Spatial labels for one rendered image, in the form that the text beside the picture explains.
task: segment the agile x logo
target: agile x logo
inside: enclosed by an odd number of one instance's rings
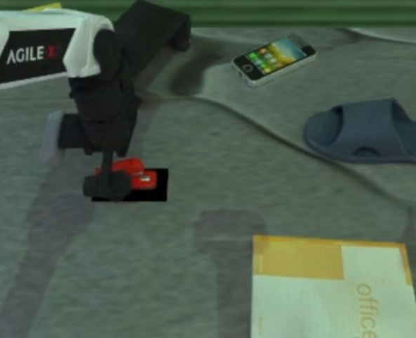
[[[10,32],[0,55],[0,84],[64,73],[74,33],[73,28]]]
[[[16,50],[11,49],[11,51],[9,51],[9,56],[6,65],[10,65],[12,63],[40,61],[55,57],[55,44],[49,44],[47,46],[29,46],[25,48],[20,47]]]

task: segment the slipper strap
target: slipper strap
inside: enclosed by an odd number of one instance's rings
[[[407,154],[394,126],[394,109],[404,119],[408,116],[396,100],[383,99],[341,107],[342,128],[329,150],[336,154],[355,155],[360,149],[371,149],[383,157]]]

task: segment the blue slipper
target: blue slipper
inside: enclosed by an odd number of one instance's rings
[[[306,123],[307,145],[349,163],[416,163],[416,121],[395,99],[335,106]]]

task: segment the gray cloth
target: gray cloth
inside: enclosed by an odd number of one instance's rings
[[[316,62],[257,89],[229,60],[288,32]],[[416,165],[325,161],[314,113],[394,96],[416,119],[416,45],[330,29],[195,29],[137,84],[131,156],[169,167],[166,204],[92,204],[98,156],[39,162],[65,80],[0,92],[0,338],[249,334],[251,236],[405,242],[416,289]]]

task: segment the smartphone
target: smartphone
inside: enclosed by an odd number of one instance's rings
[[[237,56],[232,65],[251,87],[257,87],[316,58],[317,52],[295,34],[260,46]]]

